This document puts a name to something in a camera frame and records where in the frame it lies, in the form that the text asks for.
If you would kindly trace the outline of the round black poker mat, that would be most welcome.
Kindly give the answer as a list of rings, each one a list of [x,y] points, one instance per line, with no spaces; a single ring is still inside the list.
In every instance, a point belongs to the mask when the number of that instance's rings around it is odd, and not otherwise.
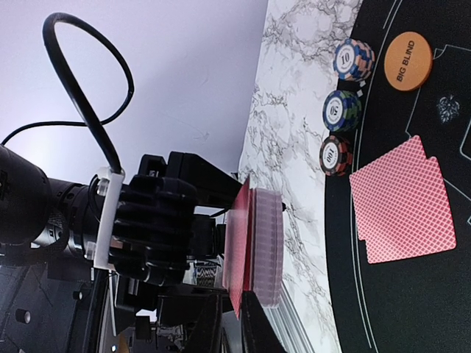
[[[344,133],[354,177],[325,180],[343,352],[470,350],[470,3],[364,1],[376,64]]]

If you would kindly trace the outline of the grey chip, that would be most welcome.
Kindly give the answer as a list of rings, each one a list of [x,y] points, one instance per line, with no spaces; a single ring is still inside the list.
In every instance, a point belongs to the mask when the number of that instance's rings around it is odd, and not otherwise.
[[[372,74],[375,61],[375,52],[369,44],[347,38],[336,47],[333,70],[340,80],[360,82]]]

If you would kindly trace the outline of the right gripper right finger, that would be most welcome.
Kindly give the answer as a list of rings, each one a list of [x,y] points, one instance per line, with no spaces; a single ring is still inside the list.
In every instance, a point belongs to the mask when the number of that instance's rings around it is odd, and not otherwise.
[[[255,294],[242,295],[243,353],[285,353]]]

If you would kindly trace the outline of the red card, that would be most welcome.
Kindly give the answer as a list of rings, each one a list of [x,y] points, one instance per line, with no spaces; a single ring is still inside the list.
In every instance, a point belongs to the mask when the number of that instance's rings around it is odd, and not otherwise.
[[[412,169],[406,200],[384,215],[365,240],[370,264],[405,260],[456,247],[456,232],[445,183],[435,157]]]
[[[404,184],[425,160],[421,138],[415,135],[349,177],[359,240],[372,237],[383,216],[406,200]]]

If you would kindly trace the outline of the orange big blind button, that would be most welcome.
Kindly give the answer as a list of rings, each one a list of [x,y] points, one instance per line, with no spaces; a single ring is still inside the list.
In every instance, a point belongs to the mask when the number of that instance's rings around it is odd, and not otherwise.
[[[399,91],[413,91],[428,79],[433,53],[428,41],[417,32],[398,35],[387,48],[384,72],[389,84]]]

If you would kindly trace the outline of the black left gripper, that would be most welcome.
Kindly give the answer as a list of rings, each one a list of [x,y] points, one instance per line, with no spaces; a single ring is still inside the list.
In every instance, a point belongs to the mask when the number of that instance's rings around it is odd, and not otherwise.
[[[144,155],[128,183],[100,171],[89,185],[50,179],[1,149],[1,350],[113,352],[132,327],[159,342],[160,328],[189,338],[199,309],[183,297],[227,292],[183,282],[192,260],[215,258],[223,227],[197,207],[228,210],[240,185],[190,153]]]

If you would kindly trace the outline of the green chip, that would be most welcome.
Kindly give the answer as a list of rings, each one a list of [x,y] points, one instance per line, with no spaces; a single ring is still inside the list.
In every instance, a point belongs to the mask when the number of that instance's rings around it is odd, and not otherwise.
[[[322,120],[330,132],[347,132],[357,127],[361,113],[361,100],[355,93],[334,90],[325,99]]]

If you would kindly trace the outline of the red chip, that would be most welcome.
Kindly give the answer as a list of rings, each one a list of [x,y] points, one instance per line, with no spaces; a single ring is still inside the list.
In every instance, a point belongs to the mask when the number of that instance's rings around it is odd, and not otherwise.
[[[341,136],[328,136],[319,150],[319,163],[322,171],[329,177],[348,174],[353,163],[353,149],[350,142]]]

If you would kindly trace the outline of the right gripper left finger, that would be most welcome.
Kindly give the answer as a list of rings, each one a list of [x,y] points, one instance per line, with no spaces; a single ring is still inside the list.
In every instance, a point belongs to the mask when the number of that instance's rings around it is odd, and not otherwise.
[[[220,352],[222,348],[223,293],[183,297],[183,311],[199,309],[195,326],[179,352]]]

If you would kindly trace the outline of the red playing card deck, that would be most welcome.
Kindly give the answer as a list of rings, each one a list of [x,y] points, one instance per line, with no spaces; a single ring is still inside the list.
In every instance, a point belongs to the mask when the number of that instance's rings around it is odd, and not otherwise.
[[[235,316],[252,291],[262,307],[277,307],[283,279],[283,203],[280,193],[253,188],[247,178],[227,215],[222,284]]]

